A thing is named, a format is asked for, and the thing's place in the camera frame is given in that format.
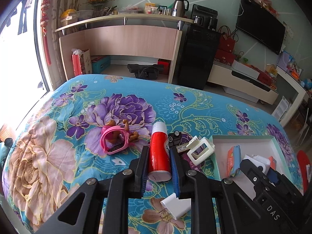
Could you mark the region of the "blue and coral toy block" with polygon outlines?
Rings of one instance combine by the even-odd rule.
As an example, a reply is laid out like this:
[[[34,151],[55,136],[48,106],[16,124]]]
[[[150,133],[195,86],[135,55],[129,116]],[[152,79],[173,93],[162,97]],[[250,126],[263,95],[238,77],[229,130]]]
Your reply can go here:
[[[239,145],[232,146],[227,152],[227,177],[235,177],[239,174],[241,163],[241,149]]]

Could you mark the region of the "white charger with cable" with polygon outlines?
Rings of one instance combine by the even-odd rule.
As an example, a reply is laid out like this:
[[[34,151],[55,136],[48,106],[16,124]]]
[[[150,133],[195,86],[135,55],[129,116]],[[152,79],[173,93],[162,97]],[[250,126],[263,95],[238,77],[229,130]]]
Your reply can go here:
[[[175,220],[191,210],[191,199],[179,199],[175,193],[161,200],[160,203]]]

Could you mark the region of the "pink watch with bear toy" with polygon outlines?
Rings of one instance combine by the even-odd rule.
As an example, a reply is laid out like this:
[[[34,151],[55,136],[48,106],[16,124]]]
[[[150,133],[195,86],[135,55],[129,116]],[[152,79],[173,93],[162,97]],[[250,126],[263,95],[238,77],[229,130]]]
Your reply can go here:
[[[127,149],[131,142],[138,139],[139,133],[129,130],[127,119],[123,119],[121,126],[111,120],[102,127],[99,143],[105,154],[112,155]]]

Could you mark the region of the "red white Lion bottle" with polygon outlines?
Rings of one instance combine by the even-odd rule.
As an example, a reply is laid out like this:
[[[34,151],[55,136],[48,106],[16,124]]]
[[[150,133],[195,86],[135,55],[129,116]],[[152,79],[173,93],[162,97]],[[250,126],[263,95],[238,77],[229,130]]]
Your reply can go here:
[[[152,126],[148,171],[148,178],[154,182],[171,179],[167,127],[162,121],[157,121]]]

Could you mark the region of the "cream plastic hair clip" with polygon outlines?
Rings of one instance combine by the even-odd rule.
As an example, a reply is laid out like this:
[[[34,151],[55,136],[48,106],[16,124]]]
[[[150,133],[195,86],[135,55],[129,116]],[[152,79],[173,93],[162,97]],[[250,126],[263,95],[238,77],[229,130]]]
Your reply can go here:
[[[190,150],[193,152],[195,158],[205,161],[215,151],[215,145],[211,143],[206,137],[199,139],[194,136],[188,143]]]

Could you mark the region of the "white tray with green rim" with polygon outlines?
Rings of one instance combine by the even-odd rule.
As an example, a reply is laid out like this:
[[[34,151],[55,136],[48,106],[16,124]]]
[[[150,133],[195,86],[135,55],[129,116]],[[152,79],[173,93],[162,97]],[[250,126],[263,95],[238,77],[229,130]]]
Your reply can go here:
[[[257,168],[268,174],[269,165],[265,159],[271,157],[275,160],[276,171],[284,174],[298,189],[303,191],[302,177],[299,173],[298,162],[289,164],[281,147],[273,136],[239,136],[239,135],[213,135],[209,141],[215,146],[210,156],[214,164],[214,178],[221,181],[228,177],[228,151],[238,146],[241,160],[249,159]]]

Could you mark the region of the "floral blue table cloth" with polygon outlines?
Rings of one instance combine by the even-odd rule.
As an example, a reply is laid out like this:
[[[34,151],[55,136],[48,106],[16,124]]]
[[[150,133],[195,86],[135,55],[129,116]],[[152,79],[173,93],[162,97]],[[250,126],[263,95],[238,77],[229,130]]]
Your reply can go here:
[[[111,120],[139,139],[107,155],[99,140]],[[19,231],[35,233],[89,178],[104,180],[126,169],[149,144],[155,122],[194,136],[273,136],[289,164],[298,162],[285,130],[269,113],[214,92],[115,75],[87,74],[61,85],[31,116],[8,153],[4,204]]]

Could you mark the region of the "black toy car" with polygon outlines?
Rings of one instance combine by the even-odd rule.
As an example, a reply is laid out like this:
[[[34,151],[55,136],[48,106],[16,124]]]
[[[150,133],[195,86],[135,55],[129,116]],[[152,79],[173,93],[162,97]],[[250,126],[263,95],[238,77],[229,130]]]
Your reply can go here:
[[[175,130],[172,133],[168,134],[168,145],[169,147],[178,146],[181,143],[182,133],[178,130]]]

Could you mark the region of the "cream TV stand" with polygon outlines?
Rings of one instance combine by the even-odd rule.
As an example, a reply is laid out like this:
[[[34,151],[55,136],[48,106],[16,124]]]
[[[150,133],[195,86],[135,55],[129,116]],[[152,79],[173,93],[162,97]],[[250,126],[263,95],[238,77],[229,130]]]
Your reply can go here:
[[[270,105],[274,104],[279,95],[261,81],[219,62],[213,63],[208,82],[229,88],[239,92],[244,97],[252,97],[254,100],[261,100]]]

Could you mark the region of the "teal storage box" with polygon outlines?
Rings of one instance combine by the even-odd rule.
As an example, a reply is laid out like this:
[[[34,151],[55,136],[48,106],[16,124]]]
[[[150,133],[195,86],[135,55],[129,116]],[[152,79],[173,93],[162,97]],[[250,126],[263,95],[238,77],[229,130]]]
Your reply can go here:
[[[111,56],[91,56],[93,74],[101,74],[111,65]]]

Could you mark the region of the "black bag under desk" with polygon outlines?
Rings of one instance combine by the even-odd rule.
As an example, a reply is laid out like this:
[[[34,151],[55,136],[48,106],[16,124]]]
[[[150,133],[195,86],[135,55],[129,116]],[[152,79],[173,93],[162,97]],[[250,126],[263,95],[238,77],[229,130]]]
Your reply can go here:
[[[139,65],[139,64],[128,64],[127,68],[130,73],[135,75],[137,79],[145,80],[156,80],[159,72],[163,71],[163,65]]]

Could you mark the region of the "red gift bag on floor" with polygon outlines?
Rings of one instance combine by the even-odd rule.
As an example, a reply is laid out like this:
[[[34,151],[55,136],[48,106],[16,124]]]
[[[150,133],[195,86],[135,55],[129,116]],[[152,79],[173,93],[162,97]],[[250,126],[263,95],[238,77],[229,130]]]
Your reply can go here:
[[[74,76],[92,74],[92,62],[89,49],[72,49]]]

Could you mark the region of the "red gift bags on stand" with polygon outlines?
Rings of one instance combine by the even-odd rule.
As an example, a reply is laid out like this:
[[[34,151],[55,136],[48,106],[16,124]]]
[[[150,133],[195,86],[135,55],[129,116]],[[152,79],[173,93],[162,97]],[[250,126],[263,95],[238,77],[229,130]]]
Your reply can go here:
[[[234,62],[235,56],[233,54],[236,41],[230,28],[222,25],[218,33],[220,33],[219,44],[214,57],[214,60],[225,65],[231,66]]]

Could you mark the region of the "black water dispenser cabinet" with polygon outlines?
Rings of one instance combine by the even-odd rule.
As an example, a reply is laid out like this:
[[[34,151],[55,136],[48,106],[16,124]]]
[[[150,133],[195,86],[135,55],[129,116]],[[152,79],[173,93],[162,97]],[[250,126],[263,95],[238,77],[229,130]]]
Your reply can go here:
[[[218,48],[220,33],[217,32],[218,12],[198,4],[192,6],[179,60],[177,82],[181,86],[202,90],[209,78]]]

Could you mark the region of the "wooden curved desk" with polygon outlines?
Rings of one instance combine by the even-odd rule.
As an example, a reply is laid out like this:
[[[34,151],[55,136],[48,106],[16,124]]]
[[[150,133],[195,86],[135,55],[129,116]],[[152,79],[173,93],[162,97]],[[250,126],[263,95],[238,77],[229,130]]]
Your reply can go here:
[[[129,20],[154,20],[176,23],[176,28],[151,25],[129,25]],[[83,31],[69,33],[73,27],[88,26],[105,21],[123,21],[122,25],[86,28]],[[159,14],[118,14],[87,19],[60,27],[60,55],[66,79],[74,77],[72,50],[88,49],[92,56],[136,56],[170,61],[168,83],[172,83],[178,57],[183,26],[193,20]]]

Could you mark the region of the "yellow domed container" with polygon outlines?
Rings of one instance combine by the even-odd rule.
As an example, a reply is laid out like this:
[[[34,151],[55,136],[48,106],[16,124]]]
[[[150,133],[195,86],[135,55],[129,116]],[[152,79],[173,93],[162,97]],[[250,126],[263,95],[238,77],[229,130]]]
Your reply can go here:
[[[60,16],[60,26],[65,27],[69,24],[78,22],[78,13],[75,9],[68,9]]]

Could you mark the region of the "orange flower vase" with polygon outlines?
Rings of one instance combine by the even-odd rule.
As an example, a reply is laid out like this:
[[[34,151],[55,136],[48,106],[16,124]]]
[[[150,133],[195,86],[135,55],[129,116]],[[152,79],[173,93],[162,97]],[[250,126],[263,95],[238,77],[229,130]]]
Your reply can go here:
[[[111,7],[107,7],[106,4],[114,0],[87,0],[87,4],[93,8],[93,17],[106,16]]]

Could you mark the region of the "red hanging knot decoration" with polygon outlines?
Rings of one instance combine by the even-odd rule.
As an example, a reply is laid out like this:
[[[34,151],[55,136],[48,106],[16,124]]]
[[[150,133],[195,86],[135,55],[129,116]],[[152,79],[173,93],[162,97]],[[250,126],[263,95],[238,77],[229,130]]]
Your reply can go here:
[[[43,41],[43,52],[47,65],[51,65],[51,58],[49,54],[48,47],[48,37],[47,37],[47,26],[49,23],[48,10],[50,8],[50,0],[42,0],[41,3],[41,19],[40,19],[40,27],[42,31],[42,41]]]

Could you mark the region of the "steel thermos jug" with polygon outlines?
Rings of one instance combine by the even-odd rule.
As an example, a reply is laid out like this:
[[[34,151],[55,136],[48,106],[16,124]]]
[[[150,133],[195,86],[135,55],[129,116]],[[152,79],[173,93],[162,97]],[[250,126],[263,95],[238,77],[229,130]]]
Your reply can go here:
[[[172,16],[183,18],[189,9],[188,0],[175,0],[172,6]]]

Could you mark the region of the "wall mounted black television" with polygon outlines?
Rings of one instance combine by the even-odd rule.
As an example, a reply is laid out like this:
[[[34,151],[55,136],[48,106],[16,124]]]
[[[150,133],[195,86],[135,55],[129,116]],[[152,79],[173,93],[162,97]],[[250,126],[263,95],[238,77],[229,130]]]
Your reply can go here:
[[[236,28],[275,54],[282,48],[285,26],[254,0],[240,0]]]

